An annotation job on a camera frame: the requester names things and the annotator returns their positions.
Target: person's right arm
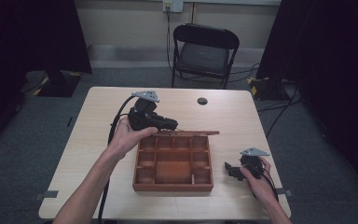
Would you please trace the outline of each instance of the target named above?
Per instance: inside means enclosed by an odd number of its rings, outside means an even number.
[[[260,157],[260,160],[263,162],[265,170],[269,173],[271,168],[270,164],[262,157]],[[254,178],[250,171],[244,167],[241,167],[241,172],[248,179],[250,188],[255,194],[255,197],[263,204],[264,208],[267,210],[272,223],[291,224],[292,221],[283,211],[279,202],[275,199],[275,195],[267,180],[264,177],[260,179]]]

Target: black chair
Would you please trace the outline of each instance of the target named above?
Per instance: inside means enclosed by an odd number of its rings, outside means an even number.
[[[240,45],[238,37],[226,29],[192,23],[173,31],[174,53],[172,85],[176,71],[222,79],[226,88],[234,57]]]

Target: forearm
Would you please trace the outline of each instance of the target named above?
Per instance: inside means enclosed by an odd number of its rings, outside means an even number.
[[[118,161],[119,156],[106,149],[62,207],[53,223],[90,223],[103,188]]]
[[[264,207],[267,209],[271,222],[274,224],[291,224],[292,221],[283,211],[281,205],[278,201],[271,201],[270,203],[265,203]]]

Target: person's left arm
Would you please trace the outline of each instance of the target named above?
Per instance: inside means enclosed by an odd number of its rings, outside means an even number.
[[[128,119],[122,119],[109,146],[91,167],[80,186],[63,205],[53,223],[90,223],[103,193],[103,188],[117,163],[142,138],[157,131],[157,128],[133,131]]]

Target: wall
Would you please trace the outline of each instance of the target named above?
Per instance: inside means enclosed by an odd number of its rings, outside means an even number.
[[[236,65],[258,63],[278,11],[276,1],[259,1],[267,5],[184,2],[183,13],[171,13],[171,33],[177,25],[192,20],[226,28],[241,41]],[[161,1],[76,1],[76,7],[88,45],[108,45],[109,50],[134,52],[132,55],[154,52],[148,60],[166,60],[168,20]]]

